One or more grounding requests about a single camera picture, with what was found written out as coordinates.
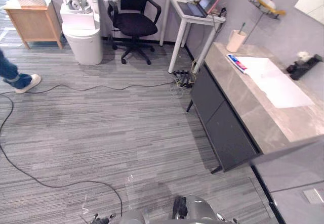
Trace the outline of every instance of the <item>marble countertop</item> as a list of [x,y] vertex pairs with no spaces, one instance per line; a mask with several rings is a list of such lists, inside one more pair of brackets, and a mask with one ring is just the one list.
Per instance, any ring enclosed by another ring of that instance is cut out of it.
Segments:
[[[248,75],[225,58],[227,54],[225,45],[213,43],[205,59],[206,65],[264,154],[324,135],[324,103],[302,82],[293,81],[314,105],[276,108]],[[286,73],[279,59],[265,48],[243,45],[234,55],[267,57]]]

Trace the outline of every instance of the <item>person's leg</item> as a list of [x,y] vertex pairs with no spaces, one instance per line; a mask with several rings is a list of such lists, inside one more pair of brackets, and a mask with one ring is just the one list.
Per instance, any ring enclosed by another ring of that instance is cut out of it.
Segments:
[[38,75],[19,74],[18,67],[8,61],[0,50],[0,76],[4,82],[16,88],[17,93],[24,93],[40,83],[41,77]]

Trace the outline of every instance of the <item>white cup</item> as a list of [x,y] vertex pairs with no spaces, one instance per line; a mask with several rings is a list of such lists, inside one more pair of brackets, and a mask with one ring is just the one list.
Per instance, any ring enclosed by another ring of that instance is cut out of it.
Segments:
[[242,31],[240,33],[238,32],[239,30],[232,30],[228,39],[226,49],[232,53],[235,53],[238,50],[247,36],[247,34]]

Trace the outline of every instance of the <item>black faucet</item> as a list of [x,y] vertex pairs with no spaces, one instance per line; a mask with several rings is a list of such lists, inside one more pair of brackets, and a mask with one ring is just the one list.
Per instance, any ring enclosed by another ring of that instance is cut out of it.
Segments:
[[294,65],[290,65],[286,71],[290,74],[292,80],[297,81],[320,61],[323,61],[323,58],[316,54],[303,64],[295,61]]

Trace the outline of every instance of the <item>white sneaker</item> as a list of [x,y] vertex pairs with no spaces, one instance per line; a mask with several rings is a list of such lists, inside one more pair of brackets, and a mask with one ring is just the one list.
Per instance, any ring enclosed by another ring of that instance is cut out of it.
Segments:
[[34,86],[37,86],[41,82],[42,78],[38,76],[37,74],[33,74],[31,76],[31,82],[28,86],[22,88],[22,89],[15,89],[16,93],[23,94],[27,92],[29,89],[33,88]]

